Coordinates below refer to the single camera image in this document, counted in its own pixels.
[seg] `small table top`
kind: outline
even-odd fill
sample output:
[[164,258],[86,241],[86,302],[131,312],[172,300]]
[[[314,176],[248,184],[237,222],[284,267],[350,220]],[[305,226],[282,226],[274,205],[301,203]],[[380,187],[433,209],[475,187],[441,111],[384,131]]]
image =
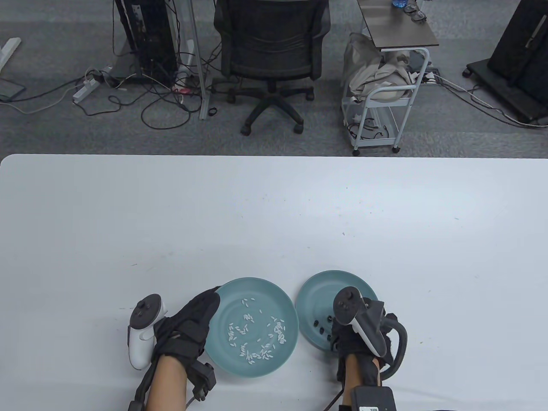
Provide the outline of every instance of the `small table top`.
[[357,0],[373,43],[379,49],[438,46],[428,22],[417,23],[391,0]]

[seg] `human hand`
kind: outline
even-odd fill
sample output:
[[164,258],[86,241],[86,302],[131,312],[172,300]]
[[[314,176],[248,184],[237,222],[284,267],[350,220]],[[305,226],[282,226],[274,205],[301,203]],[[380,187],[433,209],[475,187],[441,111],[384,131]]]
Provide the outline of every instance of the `human hand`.
[[[396,315],[393,313],[387,314],[386,318],[394,319],[395,321],[398,320],[398,317],[396,317]],[[386,343],[386,355],[382,358],[379,358],[380,368],[382,368],[385,364],[392,365],[394,359],[390,351],[391,340],[387,335],[387,333],[390,331],[390,328],[381,327],[380,331]],[[365,344],[360,335],[354,331],[351,325],[341,325],[336,320],[336,318],[334,318],[331,335],[331,350],[336,351],[340,358],[344,359],[350,354],[364,354],[367,356],[375,357],[369,347]]]
[[153,360],[161,355],[175,357],[188,369],[202,355],[209,322],[221,302],[215,292],[218,288],[198,294],[173,317],[166,317],[154,325],[156,346]]

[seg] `gray carpet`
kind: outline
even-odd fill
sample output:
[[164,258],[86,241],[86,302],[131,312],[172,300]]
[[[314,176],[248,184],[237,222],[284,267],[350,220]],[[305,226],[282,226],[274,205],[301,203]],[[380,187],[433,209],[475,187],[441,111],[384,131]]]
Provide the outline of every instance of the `gray carpet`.
[[[441,46],[432,48],[434,65],[442,75],[465,87],[461,77],[469,62],[488,58],[504,31],[518,0],[433,0],[425,3],[430,25]],[[0,2],[0,43],[12,36],[22,45],[1,76],[26,85],[28,95],[78,77],[87,67],[114,62],[111,51],[111,0],[3,0]],[[194,0],[201,49],[209,52],[219,38],[213,29],[213,0]],[[227,104],[221,95],[212,97],[218,108],[206,121],[193,115],[185,126],[156,131],[140,121],[147,96],[120,112],[86,117],[70,103],[70,97],[52,109],[24,116],[0,106],[0,158],[12,153],[110,153],[170,155],[288,155],[348,156],[339,110],[339,78],[342,54],[351,31],[359,28],[361,15],[355,0],[331,0],[332,29],[324,39],[323,72],[315,82],[316,100],[303,96],[291,102],[305,119],[303,135],[293,133],[293,122],[274,109],[254,124],[253,133],[242,136],[240,126],[255,101],[240,99]],[[116,44],[123,42],[116,23]],[[122,101],[141,93],[139,86],[116,91]],[[110,110],[102,86],[83,102],[90,111]],[[489,96],[479,92],[479,96]],[[20,103],[24,110],[55,101],[60,93]],[[195,106],[197,101],[188,101]],[[175,106],[157,104],[146,112],[158,127],[177,124],[186,113]],[[459,101],[441,87],[424,87],[416,100],[402,150],[398,156],[421,157],[531,157],[548,158],[545,130],[523,130],[499,123]],[[362,149],[364,156],[393,156],[387,147]]]

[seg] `white vr controller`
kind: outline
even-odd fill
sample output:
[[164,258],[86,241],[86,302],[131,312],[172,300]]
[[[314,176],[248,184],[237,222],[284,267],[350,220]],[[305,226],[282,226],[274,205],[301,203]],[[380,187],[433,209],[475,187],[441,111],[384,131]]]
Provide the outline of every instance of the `white vr controller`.
[[142,370],[150,364],[156,338],[154,324],[163,319],[168,310],[158,294],[150,294],[135,306],[128,325],[129,362]]

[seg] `beige bag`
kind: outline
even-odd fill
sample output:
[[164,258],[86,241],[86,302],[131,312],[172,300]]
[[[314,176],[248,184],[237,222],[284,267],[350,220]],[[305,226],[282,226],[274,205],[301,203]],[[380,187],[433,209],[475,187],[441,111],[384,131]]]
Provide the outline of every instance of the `beige bag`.
[[[352,94],[357,100],[363,101],[369,93],[380,87],[412,84],[406,70],[408,64],[409,52],[381,53],[369,37],[352,33],[344,54],[342,86],[348,81]],[[405,92],[377,93],[374,100],[396,101]]]

